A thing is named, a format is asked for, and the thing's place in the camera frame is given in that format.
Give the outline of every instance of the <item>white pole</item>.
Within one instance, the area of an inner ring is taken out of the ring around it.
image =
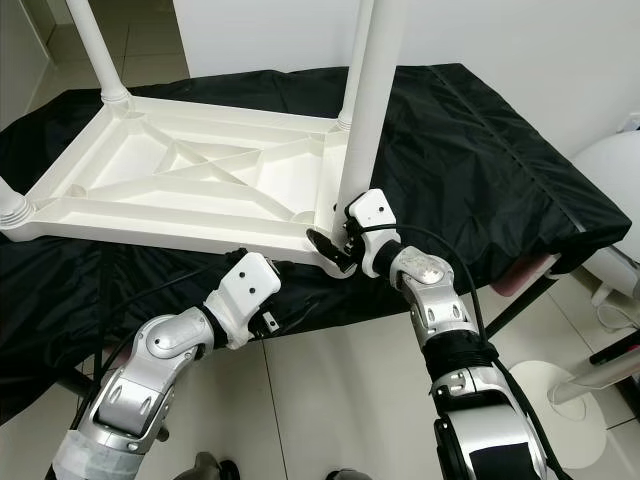
[[[640,372],[640,348],[636,348],[591,371],[573,377],[553,387],[547,393],[549,401],[559,405],[583,395],[590,390],[601,390]]]
[[[116,67],[111,60],[107,45],[104,43],[100,28],[87,0],[67,0],[69,11],[78,28],[78,33],[87,50],[91,65],[96,72],[102,88],[102,101],[116,103],[126,100],[129,92],[124,88]]]
[[[402,45],[408,0],[375,0],[344,160],[332,236],[345,240],[344,207],[369,189]]]
[[[349,75],[347,76],[347,86],[344,91],[342,111],[338,116],[338,126],[346,131],[351,129],[351,122],[353,121],[353,108],[356,103],[358,83],[360,83],[360,72],[362,71],[362,61],[364,59],[365,48],[367,47],[367,36],[369,34],[372,11],[373,0],[360,0],[352,60],[349,66]]]
[[[15,192],[0,177],[0,228],[12,228],[22,223],[32,212],[29,201]]]

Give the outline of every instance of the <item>black cable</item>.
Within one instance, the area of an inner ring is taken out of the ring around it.
[[[174,278],[173,280],[169,280],[161,285],[157,285],[155,287],[151,287],[148,288],[146,290],[142,290],[141,292],[136,293],[135,295],[127,298],[126,300],[122,301],[121,303],[119,303],[118,305],[116,305],[114,308],[112,308],[109,312],[109,317],[113,318],[114,315],[116,315],[117,313],[119,313],[120,311],[122,311],[123,309],[125,309],[126,307],[128,307],[129,305],[131,305],[132,303],[137,302],[138,300],[147,297],[153,293],[156,293],[160,290],[164,290],[165,288],[169,288],[177,283],[183,282],[185,280],[188,280],[190,278],[195,277],[196,275],[200,275],[201,273],[204,273],[208,270],[211,270],[212,268],[214,268],[214,265],[207,265],[206,267],[202,267],[199,268],[197,270],[194,270],[190,273],[187,273],[185,275],[182,275],[180,277]],[[76,430],[78,428],[78,426],[80,425],[80,421],[82,420],[82,417],[84,416],[85,412],[87,411],[87,409],[89,408],[89,404],[93,401],[93,399],[95,398],[95,396],[98,394],[98,392],[100,391],[100,387],[102,384],[102,379],[104,378],[104,375],[107,373],[107,371],[109,370],[109,367],[113,364],[113,362],[115,361],[115,359],[118,357],[118,355],[122,352],[122,350],[124,350],[124,348],[129,344],[129,342],[133,339],[133,337],[135,336],[137,330],[132,330],[131,332],[129,332],[129,334],[127,334],[121,341],[120,343],[116,346],[116,348],[113,350],[113,352],[111,352],[111,355],[109,355],[109,357],[107,358],[107,360],[104,362],[104,364],[98,364],[98,362],[95,362],[95,357],[94,357],[94,370],[93,370],[93,384],[91,386],[91,389],[89,390],[88,394],[84,397],[84,399],[82,400],[82,403],[80,404],[80,407],[78,408],[78,411],[76,412],[75,417],[73,418],[73,421],[71,422],[70,425],[70,430]]]
[[[511,372],[499,359],[496,358],[493,362],[495,363],[496,367],[498,367],[498,370],[502,372],[502,375],[504,375],[504,378],[507,381],[507,385],[509,385],[509,388],[511,389],[513,396],[516,398],[518,404],[520,405],[520,408],[522,408],[522,410],[524,410],[524,412],[529,415],[531,423],[536,429],[536,432],[538,432],[538,438],[540,439],[540,443],[542,443],[542,448],[547,454],[547,463],[549,464],[549,467],[556,473],[560,480],[563,480],[563,477],[566,480],[572,480],[569,474],[562,469],[562,466],[560,465],[560,462],[558,461],[558,458],[556,457],[556,454],[551,447],[551,443],[547,438],[544,427],[542,426],[542,423],[540,422],[536,411],[533,409],[531,402],[529,402],[527,395],[520,387],[520,384],[518,384],[516,379],[513,378],[513,375],[511,375]]]
[[[93,373],[94,378],[100,378],[100,382],[98,382],[97,384],[94,382],[91,385],[91,389],[89,390],[87,395],[82,399],[82,403],[80,404],[80,407],[78,408],[78,411],[76,412],[75,417],[73,417],[73,421],[69,426],[69,430],[76,430],[78,428],[78,426],[80,425],[80,421],[82,420],[82,417],[84,416],[85,412],[89,408],[89,404],[93,401],[94,397],[97,395],[98,391],[100,390],[102,378],[104,378],[105,374],[109,371],[109,367],[113,365],[113,362],[116,360],[116,358],[118,358],[118,355],[120,355],[120,353],[122,353],[125,347],[129,345],[129,343],[131,342],[133,337],[136,335],[136,333],[137,333],[137,330],[132,330],[131,332],[129,332],[120,341],[120,343],[118,343],[116,348],[113,349],[113,351],[111,352],[111,355],[109,355],[107,360],[98,369],[98,371]]]
[[[113,244],[103,243],[100,258],[100,283],[98,286],[98,339],[93,353],[93,371],[100,371],[102,366],[102,347],[109,323],[109,306],[111,305],[111,281],[115,267],[115,251]],[[90,391],[100,390],[102,378],[94,375]]]
[[[476,292],[475,282],[473,281],[471,272],[467,268],[467,265],[462,261],[462,258],[456,251],[455,247],[451,245],[449,242],[447,242],[444,238],[442,238],[437,233],[431,232],[426,228],[418,227],[415,225],[403,225],[403,224],[392,224],[392,223],[384,224],[384,225],[375,225],[375,226],[364,227],[360,229],[360,233],[375,232],[378,230],[394,230],[394,229],[415,231],[415,232],[422,233],[423,235],[426,235],[428,237],[431,237],[434,240],[438,241],[441,245],[443,245],[451,253],[451,255],[456,259],[456,262],[460,264],[465,276],[467,277],[467,282],[469,283],[469,290],[471,292],[471,299],[473,300],[473,310],[475,312],[476,319],[477,319],[479,336],[482,339],[483,343],[488,345],[489,341],[487,340],[484,321],[482,319],[482,312],[480,311],[480,302],[478,300],[478,294]],[[556,454],[553,451],[553,448],[551,447],[549,438],[547,437],[547,434],[544,431],[544,428],[542,426],[542,423],[540,422],[540,419],[538,418],[538,415],[536,414],[535,410],[533,409],[533,406],[529,402],[529,399],[527,398],[525,393],[522,391],[522,388],[520,387],[516,379],[513,378],[513,375],[511,375],[511,372],[507,370],[507,368],[502,364],[502,362],[498,358],[495,358],[493,362],[495,363],[498,370],[502,372],[502,375],[504,375],[507,385],[509,385],[509,388],[513,392],[513,395],[516,401],[518,402],[518,404],[520,405],[520,408],[522,408],[522,410],[531,419],[531,423],[533,424],[533,427],[538,433],[538,438],[540,439],[542,448],[547,454],[547,463],[549,464],[549,467],[556,473],[559,480],[572,480],[571,477],[562,469],[562,466],[560,465],[560,462],[558,461],[558,458],[556,457]]]
[[[444,238],[442,238],[437,233],[434,233],[430,230],[427,230],[426,228],[418,227],[415,225],[387,223],[384,225],[374,225],[371,227],[364,227],[364,228],[361,228],[359,232],[367,233],[367,232],[376,232],[378,230],[410,230],[414,232],[419,232],[419,233],[422,233],[423,235],[426,235],[427,237],[433,238],[451,253],[453,258],[455,258],[456,262],[460,264],[460,268],[462,268],[462,271],[464,272],[464,275],[467,278],[467,283],[469,284],[469,292],[471,293],[471,300],[473,302],[473,311],[476,316],[476,323],[478,324],[478,334],[480,335],[480,339],[482,340],[483,343],[488,343],[489,341],[487,339],[487,332],[485,331],[485,328],[484,328],[484,320],[482,319],[482,311],[480,310],[480,301],[478,300],[478,292],[476,291],[475,282],[473,281],[473,277],[471,276],[471,272],[469,271],[467,264],[464,263],[464,261],[462,260],[462,257],[460,257],[455,247],[451,245],[449,242],[447,242]]]

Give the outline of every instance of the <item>white cord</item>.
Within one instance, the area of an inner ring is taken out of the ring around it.
[[[584,421],[584,419],[587,418],[587,404],[584,401],[584,396],[583,395],[581,395],[578,398],[574,398],[573,399],[573,401],[580,400],[582,402],[582,414],[578,418],[572,418],[572,417],[566,415],[564,412],[560,411],[559,407],[564,405],[564,403],[561,403],[560,405],[556,405],[556,390],[558,389],[558,387],[560,385],[562,385],[562,384],[561,383],[557,384],[555,387],[553,387],[553,390],[551,391],[551,401],[549,402],[549,404],[551,405],[551,408],[558,415],[560,415],[563,418],[566,418],[567,420],[571,420],[572,422],[582,422],[582,421]]]
[[[627,323],[623,325],[611,325],[610,323],[605,322],[604,319],[602,318],[603,308],[608,308],[610,310],[614,310],[618,312],[620,315],[622,315],[627,319]],[[596,307],[596,317],[598,317],[598,322],[600,323],[600,325],[602,325],[607,330],[612,330],[614,332],[618,330],[622,330],[624,328],[635,328],[636,330],[640,330],[640,324],[638,323],[638,321],[634,319],[631,315],[629,315],[627,312],[625,312],[623,309],[621,309],[620,307],[616,307],[615,305],[610,305],[608,303],[603,303],[602,305],[598,305]]]

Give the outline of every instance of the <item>white chair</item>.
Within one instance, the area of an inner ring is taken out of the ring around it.
[[[573,164],[633,222],[624,240],[599,250],[584,263],[602,280],[592,303],[601,305],[612,290],[640,299],[640,131],[600,140]]]

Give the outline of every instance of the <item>white tape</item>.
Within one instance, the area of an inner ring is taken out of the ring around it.
[[[133,480],[143,458],[69,430],[53,459],[53,470],[58,480]]]

